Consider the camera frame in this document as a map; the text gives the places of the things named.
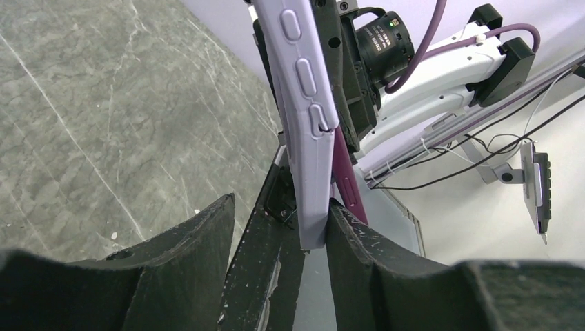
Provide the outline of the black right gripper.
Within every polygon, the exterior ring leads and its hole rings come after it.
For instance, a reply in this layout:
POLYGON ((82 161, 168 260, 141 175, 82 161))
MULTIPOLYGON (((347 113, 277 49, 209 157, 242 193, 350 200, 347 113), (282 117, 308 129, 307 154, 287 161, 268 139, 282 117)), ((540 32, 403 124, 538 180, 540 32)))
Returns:
POLYGON ((360 141, 377 124, 372 86, 404 73, 415 55, 406 25, 393 11, 356 1, 311 1, 340 128, 353 165, 360 141))

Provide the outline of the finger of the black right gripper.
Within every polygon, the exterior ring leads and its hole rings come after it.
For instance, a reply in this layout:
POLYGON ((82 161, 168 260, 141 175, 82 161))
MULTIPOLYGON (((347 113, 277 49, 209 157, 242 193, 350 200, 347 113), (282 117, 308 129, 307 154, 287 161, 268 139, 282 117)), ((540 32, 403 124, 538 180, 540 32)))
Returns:
POLYGON ((218 330, 292 330, 304 261, 293 180, 280 146, 229 265, 218 330))

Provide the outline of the lavender phone case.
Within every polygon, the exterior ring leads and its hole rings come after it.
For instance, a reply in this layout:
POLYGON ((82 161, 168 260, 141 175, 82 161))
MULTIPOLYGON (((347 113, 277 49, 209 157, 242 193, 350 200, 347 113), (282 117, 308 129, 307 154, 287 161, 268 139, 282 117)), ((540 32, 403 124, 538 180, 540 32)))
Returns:
POLYGON ((309 1, 254 1, 293 178, 300 246, 322 248, 339 119, 309 1))

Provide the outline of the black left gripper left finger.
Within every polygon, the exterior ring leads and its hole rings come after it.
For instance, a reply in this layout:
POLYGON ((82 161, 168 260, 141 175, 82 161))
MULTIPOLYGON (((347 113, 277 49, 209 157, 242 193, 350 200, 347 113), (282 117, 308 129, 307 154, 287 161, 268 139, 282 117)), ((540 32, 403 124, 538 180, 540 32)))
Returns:
POLYGON ((102 260, 1 251, 2 330, 215 330, 235 220, 226 194, 102 260))

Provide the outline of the dark magenta phone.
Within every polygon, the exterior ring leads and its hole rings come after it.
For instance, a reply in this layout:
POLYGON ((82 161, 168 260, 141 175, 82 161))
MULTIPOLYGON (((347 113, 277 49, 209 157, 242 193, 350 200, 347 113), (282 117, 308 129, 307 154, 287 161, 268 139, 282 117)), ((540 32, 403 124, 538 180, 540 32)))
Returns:
POLYGON ((332 171, 344 206, 363 224, 368 225, 348 148, 340 127, 335 128, 332 171))

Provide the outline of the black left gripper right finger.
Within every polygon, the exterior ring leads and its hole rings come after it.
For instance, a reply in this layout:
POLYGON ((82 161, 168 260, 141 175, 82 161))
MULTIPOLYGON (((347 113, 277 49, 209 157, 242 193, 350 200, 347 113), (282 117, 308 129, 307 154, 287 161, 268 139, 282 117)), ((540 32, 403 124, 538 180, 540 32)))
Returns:
POLYGON ((575 263, 415 254, 330 202, 326 235, 339 330, 583 330, 575 263))

